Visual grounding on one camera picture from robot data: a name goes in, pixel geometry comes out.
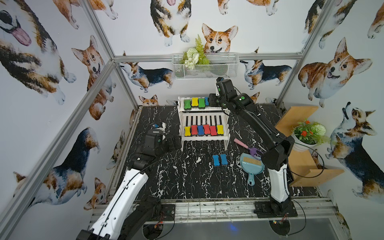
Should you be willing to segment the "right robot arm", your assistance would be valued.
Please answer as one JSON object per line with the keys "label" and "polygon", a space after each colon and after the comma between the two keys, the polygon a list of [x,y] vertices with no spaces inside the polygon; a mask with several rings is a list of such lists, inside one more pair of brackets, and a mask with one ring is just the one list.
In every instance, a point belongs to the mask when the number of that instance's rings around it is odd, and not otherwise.
{"label": "right robot arm", "polygon": [[210,96],[210,103],[215,107],[228,109],[248,123],[248,125],[263,140],[265,151],[261,160],[269,171],[271,193],[271,214],[281,216],[286,213],[290,204],[287,189],[288,158],[293,149],[293,137],[286,137],[261,113],[250,96],[238,94],[230,79],[222,77],[216,80],[217,94]]}

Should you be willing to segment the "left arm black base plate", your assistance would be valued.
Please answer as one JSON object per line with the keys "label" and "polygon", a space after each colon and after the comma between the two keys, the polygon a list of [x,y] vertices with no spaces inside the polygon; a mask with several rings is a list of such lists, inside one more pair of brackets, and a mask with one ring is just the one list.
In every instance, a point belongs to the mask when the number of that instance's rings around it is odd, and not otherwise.
{"label": "left arm black base plate", "polygon": [[162,204],[159,209],[155,210],[154,214],[147,220],[147,222],[173,222],[175,219],[175,213],[175,204]]}

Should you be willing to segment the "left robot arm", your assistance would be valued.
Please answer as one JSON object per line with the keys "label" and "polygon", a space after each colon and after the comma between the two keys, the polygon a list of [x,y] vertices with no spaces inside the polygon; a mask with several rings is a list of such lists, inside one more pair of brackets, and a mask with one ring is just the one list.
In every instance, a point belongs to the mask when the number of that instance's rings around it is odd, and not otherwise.
{"label": "left robot arm", "polygon": [[161,211],[161,201],[146,197],[130,213],[137,195],[149,179],[150,168],[161,161],[164,155],[180,150],[182,138],[166,134],[164,129],[149,130],[144,143],[131,157],[124,179],[112,201],[89,230],[82,230],[78,240],[130,240],[143,224]]}

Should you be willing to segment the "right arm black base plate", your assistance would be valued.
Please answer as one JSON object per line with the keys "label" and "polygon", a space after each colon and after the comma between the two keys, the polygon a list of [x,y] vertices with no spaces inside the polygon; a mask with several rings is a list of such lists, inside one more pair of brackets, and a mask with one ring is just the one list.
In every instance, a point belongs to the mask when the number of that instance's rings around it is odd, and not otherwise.
{"label": "right arm black base plate", "polygon": [[287,199],[285,202],[277,203],[276,201],[254,202],[254,213],[258,218],[283,218],[297,217],[298,213],[293,202]]}

